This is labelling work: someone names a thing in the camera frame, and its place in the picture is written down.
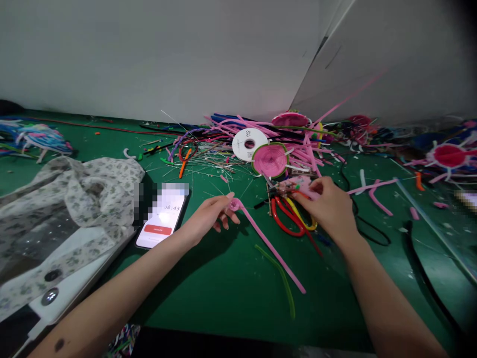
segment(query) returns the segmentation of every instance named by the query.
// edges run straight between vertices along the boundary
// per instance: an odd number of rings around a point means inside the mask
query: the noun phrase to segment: white board
[[[271,120],[318,49],[318,11],[319,0],[8,1],[0,98],[148,121]]]
[[[394,125],[476,116],[475,40],[455,5],[355,0],[318,52],[292,108],[316,120],[388,70],[325,121],[364,114]]]

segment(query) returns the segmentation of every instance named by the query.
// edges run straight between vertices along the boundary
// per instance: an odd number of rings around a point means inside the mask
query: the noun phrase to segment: black cable
[[[154,126],[148,126],[148,125],[144,125],[144,124],[140,124],[139,126],[141,128],[146,128],[146,129],[150,129],[152,131],[157,131],[157,132],[162,132],[162,133],[170,133],[170,134],[177,134],[177,135],[184,135],[185,134],[185,132],[172,131],[172,130],[168,130],[168,129],[160,129],[160,128],[157,128],[157,127],[154,127]],[[219,135],[220,135],[220,133],[203,134],[202,132],[194,132],[194,136],[196,138],[199,138],[199,139],[214,138],[215,136],[219,136]]]
[[[151,151],[148,151],[148,152],[144,152],[144,155],[152,155],[154,153],[156,153],[159,149],[165,149],[167,147],[170,147],[170,146],[173,146],[174,143],[170,143],[170,144],[166,144],[166,145],[163,145],[162,147],[160,147],[159,145],[157,145],[154,149],[152,149]]]
[[[268,198],[262,200],[262,201],[261,201],[260,203],[258,203],[258,204],[255,204],[255,205],[253,206],[253,208],[254,208],[254,209],[259,209],[259,208],[261,208],[262,206],[264,206],[265,204],[268,204]]]
[[[426,270],[424,269],[424,266],[422,265],[422,262],[419,259],[419,255],[416,252],[416,249],[414,247],[414,242],[412,239],[412,221],[411,220],[407,221],[404,225],[404,228],[407,230],[407,232],[405,233],[405,240],[406,240],[407,248],[409,249],[409,254],[412,256],[412,259],[415,261],[417,268],[419,270],[419,274],[422,280],[424,281],[424,284],[426,285],[427,289],[429,290],[429,293],[431,294],[432,298],[441,309],[444,316],[446,316],[446,319],[449,321],[449,323],[454,328],[454,330],[462,338],[464,336],[464,332],[462,331],[461,326],[459,326],[455,318],[452,316],[452,314],[449,312],[447,307],[441,301],[429,277],[427,276]]]
[[[348,162],[348,157],[349,157],[350,153],[348,153],[348,155],[346,156],[344,162],[341,163],[341,166],[339,168],[339,174],[343,177],[343,179],[345,180],[346,182],[346,185],[347,185],[347,188],[346,188],[346,191],[349,191],[350,190],[350,187],[351,187],[351,184],[348,180],[348,178],[346,177],[346,175],[344,174],[343,172],[343,167],[344,167],[344,164]],[[386,242],[385,243],[382,243],[376,239],[374,239],[373,237],[369,236],[368,234],[366,234],[365,232],[361,231],[359,228],[358,228],[358,232],[363,235],[366,239],[368,239],[369,241],[372,241],[374,242],[375,244],[377,245],[380,245],[380,246],[389,246],[391,244],[391,239],[389,238],[389,236],[382,230],[378,229],[376,226],[374,226],[373,224],[371,224],[369,221],[363,219],[361,216],[358,215],[359,213],[359,207],[358,207],[358,204],[356,203],[356,201],[354,201],[354,198],[353,196],[351,196],[351,201],[353,202],[353,214],[354,216],[358,219],[358,220],[361,220],[362,222],[364,222],[366,225],[368,225],[369,227],[371,227],[372,229],[374,229],[376,232],[380,233],[385,239],[386,239]]]

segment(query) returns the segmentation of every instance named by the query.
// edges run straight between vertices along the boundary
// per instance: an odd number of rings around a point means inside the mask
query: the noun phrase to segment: phone screen
[[[184,184],[164,183],[153,202],[152,212],[136,240],[136,245],[152,249],[162,240],[172,235],[177,228],[180,214],[189,194]]]

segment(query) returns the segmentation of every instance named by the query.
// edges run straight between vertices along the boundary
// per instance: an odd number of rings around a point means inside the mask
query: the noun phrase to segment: white tape roll
[[[232,149],[237,158],[250,162],[257,148],[267,143],[267,137],[259,129],[247,128],[235,135]]]

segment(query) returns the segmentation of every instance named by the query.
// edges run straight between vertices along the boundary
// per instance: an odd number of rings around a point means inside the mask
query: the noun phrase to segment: wire
[[[348,161],[348,157],[349,157],[349,154],[346,156],[345,158],[345,161],[341,163],[341,166],[339,168],[339,174],[343,177],[343,179],[346,181],[346,185],[347,185],[347,188],[346,188],[346,191],[349,191],[350,190],[350,187],[351,187],[351,184],[348,180],[348,178],[346,177],[346,175],[344,174],[343,172],[343,167],[344,167],[344,164]],[[358,215],[359,213],[359,207],[358,207],[358,204],[356,203],[356,201],[354,200],[353,196],[351,195],[351,201],[353,202],[353,213],[354,213],[354,216],[361,220],[362,222],[364,222],[366,225],[368,225],[369,227],[371,227],[372,229],[374,229],[375,231],[377,231],[378,233],[380,233],[386,240],[385,243],[382,243],[376,239],[374,239],[373,237],[369,236],[368,234],[364,233],[363,231],[361,231],[359,228],[358,228],[358,232],[363,235],[364,237],[366,237],[369,241],[372,241],[374,242],[375,244],[377,245],[380,245],[380,246],[389,246],[391,244],[391,239],[389,238],[389,236],[382,230],[378,229],[376,226],[374,226],[373,224],[371,224],[369,221],[363,219],[361,216]]]
[[[194,144],[195,150],[194,150],[194,153],[191,153],[190,155],[186,156],[185,159],[184,159],[182,157],[182,150],[185,148],[185,145],[189,144],[189,143]],[[186,141],[182,142],[181,146],[180,146],[180,149],[179,149],[179,160],[183,163],[190,161],[192,159],[192,157],[197,153],[198,150],[199,150],[199,147],[197,146],[197,143],[194,139],[189,139],[189,140],[186,140]]]
[[[424,266],[422,265],[421,260],[419,259],[419,255],[416,252],[416,248],[414,247],[414,243],[412,239],[412,221],[411,220],[407,221],[404,225],[404,228],[407,230],[407,232],[405,233],[405,240],[407,243],[407,248],[409,249],[409,254],[412,256],[413,260],[416,262],[417,268],[419,270],[419,274],[421,275],[421,278],[424,281],[424,284],[426,285],[432,298],[434,299],[436,304],[439,306],[439,308],[441,309],[442,313],[447,318],[451,326],[459,334],[460,338],[463,338],[465,336],[464,332],[462,331],[461,327],[459,326],[455,318],[452,316],[452,314],[449,312],[447,307],[444,305],[444,303],[440,299],[439,295],[434,289],[434,286],[431,283],[431,280],[429,279],[429,276],[426,273],[426,270],[424,269]]]
[[[109,129],[109,130],[114,130],[114,131],[119,131],[119,132],[127,132],[127,133],[134,133],[134,134],[151,134],[151,135],[172,135],[172,136],[177,136],[177,134],[174,133],[159,133],[159,132],[138,132],[138,131],[130,131],[127,129],[120,129],[120,128],[115,128],[115,127],[102,127],[102,126],[90,126],[87,124],[77,124],[77,123],[69,123],[69,122],[62,122],[62,121],[56,121],[53,119],[43,119],[43,118],[33,118],[33,117],[28,117],[24,118],[24,120],[29,120],[33,119],[35,121],[44,121],[44,122],[53,122],[53,123],[60,123],[60,124],[67,124],[67,125],[72,125],[76,127],[87,127],[87,128],[97,128],[97,129]]]
[[[174,145],[174,143],[169,143],[169,144],[163,145],[162,147],[160,147],[160,146],[157,145],[157,146],[156,146],[154,149],[152,149],[151,151],[144,152],[144,155],[147,155],[147,154],[149,154],[149,155],[155,154],[158,150],[162,150],[162,149],[168,148],[168,147],[173,146],[173,145]]]

